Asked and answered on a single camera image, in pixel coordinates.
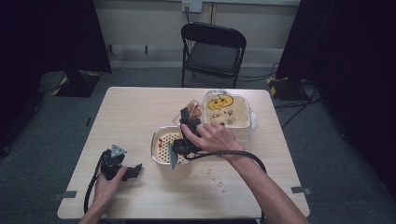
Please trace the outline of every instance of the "forearm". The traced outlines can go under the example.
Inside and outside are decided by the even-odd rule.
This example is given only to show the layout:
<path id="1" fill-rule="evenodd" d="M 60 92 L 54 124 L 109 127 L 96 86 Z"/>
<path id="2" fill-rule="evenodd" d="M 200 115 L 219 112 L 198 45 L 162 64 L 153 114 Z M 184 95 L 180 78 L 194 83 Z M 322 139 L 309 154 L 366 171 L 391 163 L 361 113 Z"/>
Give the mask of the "forearm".
<path id="1" fill-rule="evenodd" d="M 93 224 L 98 223 L 102 214 L 106 211 L 105 206 L 99 205 L 98 203 L 93 203 L 90 209 L 84 217 L 79 221 L 78 224 Z"/>
<path id="2" fill-rule="evenodd" d="M 245 180 L 271 223 L 308 223 L 288 195 L 254 160 L 239 157 L 229 163 Z"/>

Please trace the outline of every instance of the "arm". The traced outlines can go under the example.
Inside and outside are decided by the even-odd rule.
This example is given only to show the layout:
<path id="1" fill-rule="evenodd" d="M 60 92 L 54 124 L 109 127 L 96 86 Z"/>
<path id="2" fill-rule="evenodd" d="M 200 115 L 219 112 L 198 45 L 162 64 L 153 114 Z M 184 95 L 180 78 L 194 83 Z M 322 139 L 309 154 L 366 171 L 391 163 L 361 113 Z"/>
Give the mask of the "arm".
<path id="1" fill-rule="evenodd" d="M 216 122 L 197 127 L 201 138 L 186 125 L 181 128 L 186 137 L 204 151 L 244 150 L 235 137 Z M 254 160 L 237 155 L 225 155 L 222 158 L 241 175 L 271 223 L 308 223 L 293 201 Z"/>
<path id="2" fill-rule="evenodd" d="M 108 205 L 116 194 L 117 187 L 127 169 L 128 167 L 126 166 L 121 167 L 112 180 L 107 180 L 103 175 L 98 177 L 95 184 L 93 203 L 79 224 L 98 223 L 100 217 L 107 210 Z"/>

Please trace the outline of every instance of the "smiley face sticker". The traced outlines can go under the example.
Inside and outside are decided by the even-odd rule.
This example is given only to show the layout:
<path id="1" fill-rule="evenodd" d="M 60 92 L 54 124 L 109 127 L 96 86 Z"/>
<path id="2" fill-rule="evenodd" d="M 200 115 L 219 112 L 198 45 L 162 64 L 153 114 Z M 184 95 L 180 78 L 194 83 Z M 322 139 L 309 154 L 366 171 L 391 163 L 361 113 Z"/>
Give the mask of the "smiley face sticker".
<path id="1" fill-rule="evenodd" d="M 233 97 L 227 94 L 218 95 L 218 98 L 209 101 L 207 107 L 210 110 L 222 109 L 233 104 Z"/>

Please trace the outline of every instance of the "table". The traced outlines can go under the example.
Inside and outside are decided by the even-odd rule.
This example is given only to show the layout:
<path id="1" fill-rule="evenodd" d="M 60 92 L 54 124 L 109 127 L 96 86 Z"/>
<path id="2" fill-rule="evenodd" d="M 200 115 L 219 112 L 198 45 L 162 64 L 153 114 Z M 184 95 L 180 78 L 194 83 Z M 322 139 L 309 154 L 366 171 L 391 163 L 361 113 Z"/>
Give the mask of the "table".
<path id="1" fill-rule="evenodd" d="M 187 177 L 172 180 L 163 174 L 163 170 L 169 168 L 151 158 L 151 139 L 155 131 L 174 125 L 171 120 L 179 110 L 192 99 L 202 101 L 207 91 L 109 88 L 67 187 L 67 191 L 77 191 L 76 198 L 63 199 L 58 216 L 66 219 L 83 216 L 84 196 L 96 163 L 104 150 L 116 144 L 128 150 L 124 165 L 143 163 L 143 169 L 137 179 L 120 184 L 103 218 L 260 218 L 261 210 L 253 194 L 227 161 L 215 157 L 193 161 Z M 244 147 L 264 162 L 268 175 L 308 216 L 304 194 L 293 194 L 290 189 L 299 187 L 300 181 L 269 93 L 264 90 L 227 91 L 244 96 L 258 117 L 258 126 Z"/>

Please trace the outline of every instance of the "clear container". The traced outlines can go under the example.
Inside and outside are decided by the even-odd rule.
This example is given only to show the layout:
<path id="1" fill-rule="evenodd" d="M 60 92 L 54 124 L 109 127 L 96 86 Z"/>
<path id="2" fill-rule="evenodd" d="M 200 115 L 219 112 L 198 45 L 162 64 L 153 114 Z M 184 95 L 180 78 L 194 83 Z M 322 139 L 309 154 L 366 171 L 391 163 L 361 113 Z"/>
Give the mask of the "clear container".
<path id="1" fill-rule="evenodd" d="M 237 141 L 247 142 L 252 132 L 250 107 L 240 95 L 212 94 L 204 99 L 204 122 L 223 123 Z"/>

